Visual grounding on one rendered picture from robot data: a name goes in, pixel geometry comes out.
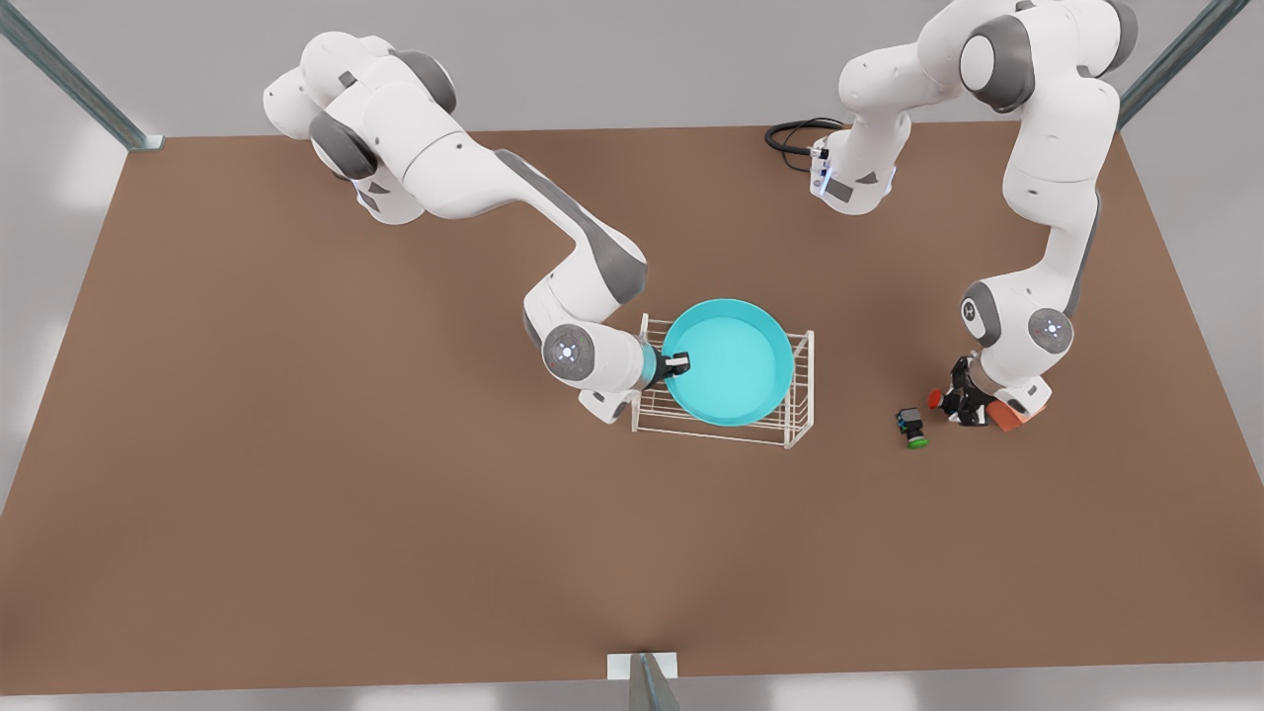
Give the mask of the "turquoise round plate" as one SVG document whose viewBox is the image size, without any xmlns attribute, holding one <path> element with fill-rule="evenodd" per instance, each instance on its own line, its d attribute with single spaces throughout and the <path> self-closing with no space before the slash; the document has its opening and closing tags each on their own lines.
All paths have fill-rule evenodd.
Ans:
<svg viewBox="0 0 1264 711">
<path fill-rule="evenodd" d="M 787 334 L 763 309 L 741 300 L 696 304 L 667 328 L 664 356 L 688 356 L 686 373 L 667 378 L 689 415 L 718 428 L 744 428 L 770 415 L 795 373 Z"/>
</svg>

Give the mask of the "silver frame post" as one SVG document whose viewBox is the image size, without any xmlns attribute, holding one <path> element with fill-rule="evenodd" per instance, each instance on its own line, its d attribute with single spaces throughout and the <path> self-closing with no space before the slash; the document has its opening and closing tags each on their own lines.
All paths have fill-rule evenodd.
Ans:
<svg viewBox="0 0 1264 711">
<path fill-rule="evenodd" d="M 670 679 L 678 679 L 678 653 L 622 653 L 605 657 L 605 679 L 627 679 L 628 711 L 681 711 Z"/>
<path fill-rule="evenodd" d="M 85 110 L 94 121 L 97 121 L 99 127 L 112 135 L 112 139 L 118 140 L 123 148 L 129 152 L 162 149 L 164 135 L 144 133 L 66 54 L 59 52 L 40 29 L 33 27 L 32 22 L 13 5 L 11 0 L 0 0 L 0 35 L 27 59 L 30 59 L 35 68 L 39 68 L 51 82 Z"/>
<path fill-rule="evenodd" d="M 1174 38 L 1169 46 L 1152 61 L 1138 80 L 1133 82 L 1125 94 L 1121 95 L 1120 113 L 1117 116 L 1116 132 L 1133 121 L 1143 108 L 1160 94 L 1196 54 L 1205 51 L 1205 46 L 1224 32 L 1253 0 L 1207 0 L 1202 9 Z"/>
</svg>

